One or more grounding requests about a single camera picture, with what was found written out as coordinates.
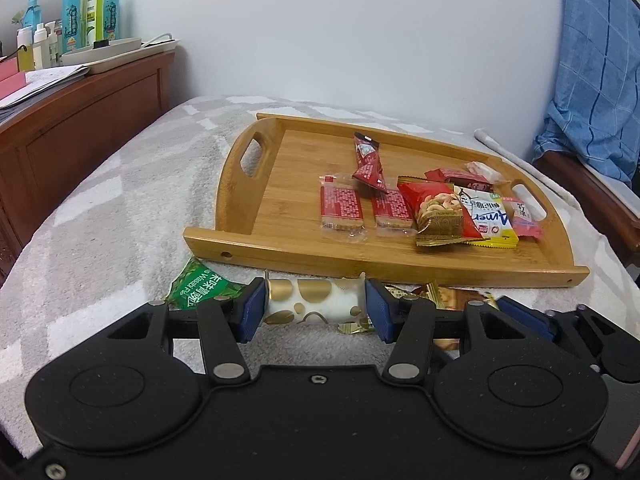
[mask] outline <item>blanket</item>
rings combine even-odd
[[[630,185],[640,153],[640,10],[631,0],[564,0],[556,92],[534,158],[577,154]]]
[[[371,110],[343,110],[261,96],[199,97],[169,111],[111,156],[52,213],[0,289],[0,424],[25,454],[40,443],[24,411],[24,389],[48,361],[148,300],[164,298],[190,252],[185,226],[213,227],[218,180],[234,139],[258,111],[365,124],[480,151],[471,134],[430,130]],[[640,293],[607,240],[581,211],[548,188],[577,264],[590,276],[575,288],[494,289],[546,310],[585,303],[640,335]],[[235,282],[263,275],[207,263]],[[272,273],[273,277],[286,274]],[[335,326],[263,326],[241,346],[251,373],[262,364],[382,365],[392,346]],[[197,341],[175,341],[174,355],[203,371]]]

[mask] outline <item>green snack package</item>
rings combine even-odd
[[[192,257],[171,284],[171,290],[164,300],[183,310],[195,308],[197,303],[216,296],[237,298],[243,288],[241,283],[226,280]]]

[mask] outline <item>pink snack package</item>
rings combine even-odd
[[[503,196],[502,203],[511,221],[511,227],[519,237],[533,236],[534,238],[542,238],[542,229],[531,217],[527,205],[522,200]]]

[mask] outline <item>blue cloth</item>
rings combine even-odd
[[[556,93],[534,160],[575,153],[630,183],[640,152],[640,10],[631,0],[564,0]]]

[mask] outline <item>brown wooden furniture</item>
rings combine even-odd
[[[640,220],[574,156],[546,152],[533,164],[575,196],[622,264],[640,266]]]
[[[168,110],[174,53],[87,76],[0,124],[0,284],[53,210]]]
[[[574,286],[589,273],[574,265],[569,239],[551,202],[521,171],[500,158],[420,137],[362,126],[258,114],[236,140],[218,186],[216,230],[189,227],[184,238],[196,256],[251,267],[390,282],[475,286]],[[362,200],[363,243],[327,239],[319,229],[322,174],[356,170],[353,134],[380,142],[385,176],[421,176],[438,167],[465,169],[478,160],[523,184],[546,210],[542,240],[523,238],[513,250],[464,244],[417,248],[411,237],[376,236],[370,200]],[[240,161],[255,139],[262,155],[252,176]],[[498,192],[512,195],[505,184]]]

